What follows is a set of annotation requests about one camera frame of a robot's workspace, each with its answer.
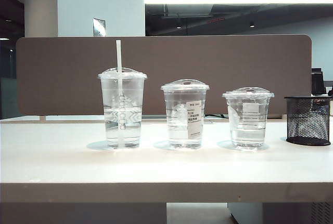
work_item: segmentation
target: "floor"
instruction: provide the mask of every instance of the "floor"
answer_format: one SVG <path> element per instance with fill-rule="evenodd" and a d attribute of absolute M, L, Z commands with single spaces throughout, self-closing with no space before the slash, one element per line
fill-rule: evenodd
<path fill-rule="evenodd" d="M 227 203 L 167 203 L 167 224 L 236 224 Z"/>

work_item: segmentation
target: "fluorescent light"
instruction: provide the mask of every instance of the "fluorescent light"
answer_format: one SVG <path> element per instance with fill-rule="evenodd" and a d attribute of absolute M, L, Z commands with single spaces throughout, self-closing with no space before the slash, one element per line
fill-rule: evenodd
<path fill-rule="evenodd" d="M 145 0 L 145 4 L 333 4 L 333 0 Z"/>

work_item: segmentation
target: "plastic cup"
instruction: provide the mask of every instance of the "plastic cup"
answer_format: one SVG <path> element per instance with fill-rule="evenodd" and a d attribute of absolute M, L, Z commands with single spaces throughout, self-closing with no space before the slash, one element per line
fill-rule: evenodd
<path fill-rule="evenodd" d="M 147 75 L 122 68 L 122 88 L 118 88 L 118 68 L 98 75 L 101 81 L 105 130 L 110 148 L 135 148 L 141 134 L 144 81 Z"/>
<path fill-rule="evenodd" d="M 231 139 L 239 149 L 258 149 L 265 139 L 268 105 L 274 93 L 258 87 L 227 91 Z"/>
<path fill-rule="evenodd" d="M 209 86 L 198 80 L 177 80 L 161 86 L 172 148 L 201 146 L 204 103 Z"/>

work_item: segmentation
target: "pen holder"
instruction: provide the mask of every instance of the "pen holder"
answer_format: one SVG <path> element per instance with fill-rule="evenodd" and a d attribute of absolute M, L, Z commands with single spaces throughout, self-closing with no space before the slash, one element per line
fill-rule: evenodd
<path fill-rule="evenodd" d="M 329 103 L 331 97 L 285 97 L 287 141 L 309 146 L 330 145 Z"/>

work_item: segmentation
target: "computer monitor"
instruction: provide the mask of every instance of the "computer monitor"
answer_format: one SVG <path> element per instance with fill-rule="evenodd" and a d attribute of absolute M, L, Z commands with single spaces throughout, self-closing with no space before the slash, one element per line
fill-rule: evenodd
<path fill-rule="evenodd" d="M 311 70 L 312 95 L 326 94 L 324 87 L 324 77 L 321 68 L 312 68 Z"/>

